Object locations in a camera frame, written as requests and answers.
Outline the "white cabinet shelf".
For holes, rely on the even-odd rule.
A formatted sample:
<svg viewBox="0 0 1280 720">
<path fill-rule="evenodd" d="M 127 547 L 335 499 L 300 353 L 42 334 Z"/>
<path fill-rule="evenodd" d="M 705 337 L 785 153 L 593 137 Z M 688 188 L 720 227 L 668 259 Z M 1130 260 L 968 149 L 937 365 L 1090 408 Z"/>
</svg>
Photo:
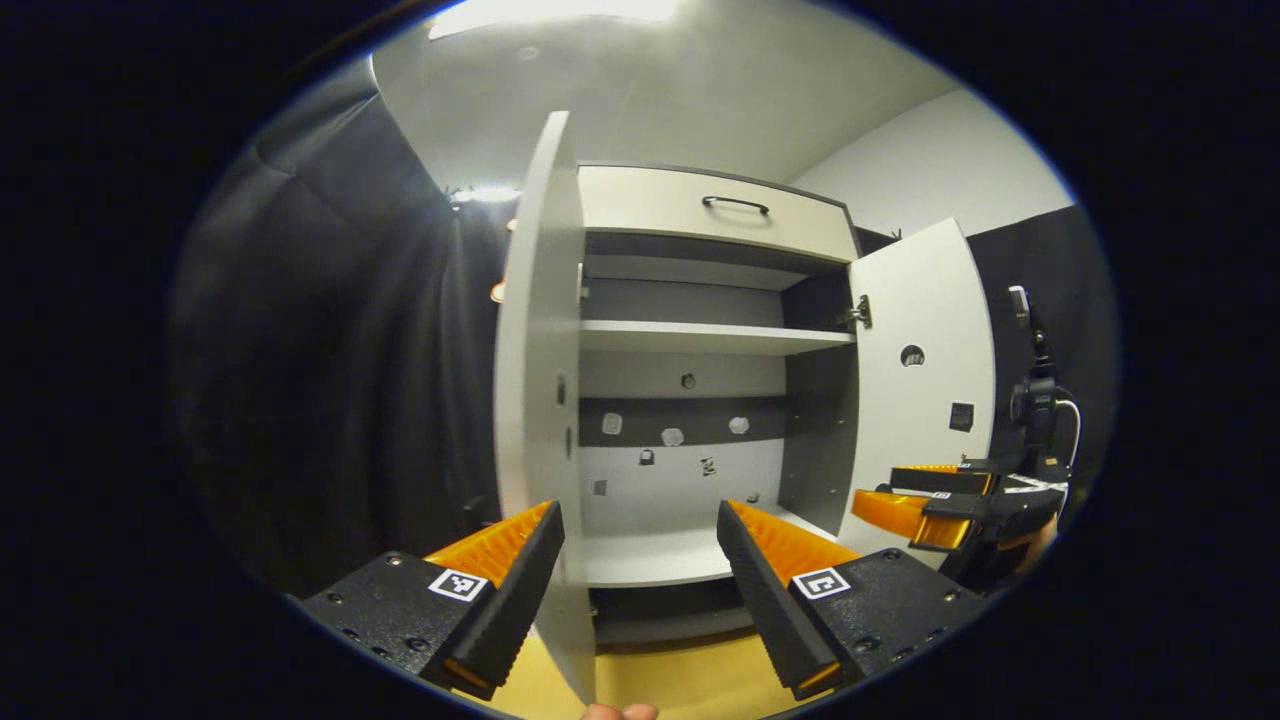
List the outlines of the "white cabinet shelf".
<svg viewBox="0 0 1280 720">
<path fill-rule="evenodd" d="M 616 354 L 705 354 L 783 357 L 856 342 L 844 332 L 682 322 L 582 320 L 581 350 Z"/>
</svg>

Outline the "white double-door shoe cabinet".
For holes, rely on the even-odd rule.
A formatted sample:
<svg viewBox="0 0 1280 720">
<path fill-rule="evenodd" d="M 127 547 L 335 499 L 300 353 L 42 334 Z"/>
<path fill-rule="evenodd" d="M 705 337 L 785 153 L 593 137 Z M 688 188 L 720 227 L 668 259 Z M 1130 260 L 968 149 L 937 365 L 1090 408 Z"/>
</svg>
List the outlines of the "white double-door shoe cabinet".
<svg viewBox="0 0 1280 720">
<path fill-rule="evenodd" d="M 846 332 L 847 265 L 660 234 L 586 232 L 582 320 Z M 580 469 L 596 643 L 750 623 L 716 541 L 722 500 L 832 537 L 850 495 L 854 345 L 783 357 L 581 355 Z"/>
</svg>

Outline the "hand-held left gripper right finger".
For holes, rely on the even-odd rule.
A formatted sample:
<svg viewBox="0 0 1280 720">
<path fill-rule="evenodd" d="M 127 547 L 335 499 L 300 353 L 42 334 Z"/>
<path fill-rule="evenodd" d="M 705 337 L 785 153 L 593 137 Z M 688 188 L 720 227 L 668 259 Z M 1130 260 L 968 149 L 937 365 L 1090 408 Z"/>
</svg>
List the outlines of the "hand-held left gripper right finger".
<svg viewBox="0 0 1280 720">
<path fill-rule="evenodd" d="M 750 503 L 719 502 L 717 541 L 780 684 L 797 701 L 888 673 L 988 609 L 900 548 L 855 553 Z"/>
</svg>

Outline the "white shoe cabinet door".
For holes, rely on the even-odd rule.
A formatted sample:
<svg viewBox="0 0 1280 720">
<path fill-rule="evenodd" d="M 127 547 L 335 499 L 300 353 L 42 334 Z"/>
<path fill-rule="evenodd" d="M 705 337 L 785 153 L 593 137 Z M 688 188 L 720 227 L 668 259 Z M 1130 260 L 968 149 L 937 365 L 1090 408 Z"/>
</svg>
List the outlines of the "white shoe cabinet door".
<svg viewBox="0 0 1280 720">
<path fill-rule="evenodd" d="M 854 261 L 858 430 L 852 491 L 893 468 L 954 465 L 989 452 L 996 411 L 989 309 L 959 224 L 938 222 Z"/>
<path fill-rule="evenodd" d="M 495 333 L 494 450 L 504 515 L 559 505 L 564 543 L 536 615 L 538 637 L 582 705 L 596 698 L 579 471 L 585 224 L 573 118 L 553 111 L 527 169 L 509 237 Z"/>
</svg>

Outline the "ceiling light strip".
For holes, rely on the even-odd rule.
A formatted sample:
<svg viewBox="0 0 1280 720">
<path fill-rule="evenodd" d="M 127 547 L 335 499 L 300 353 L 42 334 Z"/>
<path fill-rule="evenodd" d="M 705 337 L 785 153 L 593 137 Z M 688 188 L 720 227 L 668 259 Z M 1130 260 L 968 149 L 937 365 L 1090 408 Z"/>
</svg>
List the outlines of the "ceiling light strip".
<svg viewBox="0 0 1280 720">
<path fill-rule="evenodd" d="M 434 41 L 500 23 L 540 23 L 579 17 L 666 22 L 682 0 L 461 0 L 428 22 Z"/>
</svg>

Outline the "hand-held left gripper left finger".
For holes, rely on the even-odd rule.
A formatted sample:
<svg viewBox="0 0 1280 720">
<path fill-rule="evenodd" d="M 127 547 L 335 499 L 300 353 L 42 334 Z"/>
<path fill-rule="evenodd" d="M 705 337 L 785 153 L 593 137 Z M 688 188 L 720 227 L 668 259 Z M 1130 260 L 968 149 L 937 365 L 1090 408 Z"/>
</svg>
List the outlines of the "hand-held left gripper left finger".
<svg viewBox="0 0 1280 720">
<path fill-rule="evenodd" d="M 563 543 L 561 505 L 545 501 L 425 557 L 388 551 L 300 606 L 384 664 L 489 701 L 507 683 Z"/>
</svg>

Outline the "white cabinet drawer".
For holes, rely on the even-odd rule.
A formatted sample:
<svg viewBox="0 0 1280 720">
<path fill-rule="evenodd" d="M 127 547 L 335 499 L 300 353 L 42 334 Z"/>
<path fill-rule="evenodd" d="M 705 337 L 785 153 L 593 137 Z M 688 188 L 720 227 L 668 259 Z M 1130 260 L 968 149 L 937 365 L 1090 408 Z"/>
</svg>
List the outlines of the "white cabinet drawer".
<svg viewBox="0 0 1280 720">
<path fill-rule="evenodd" d="M 860 258 L 845 204 L 785 184 L 684 167 L 581 165 L 588 231 L 723 241 L 850 264 Z M 731 217 L 701 206 L 719 195 L 762 202 L 771 217 Z"/>
</svg>

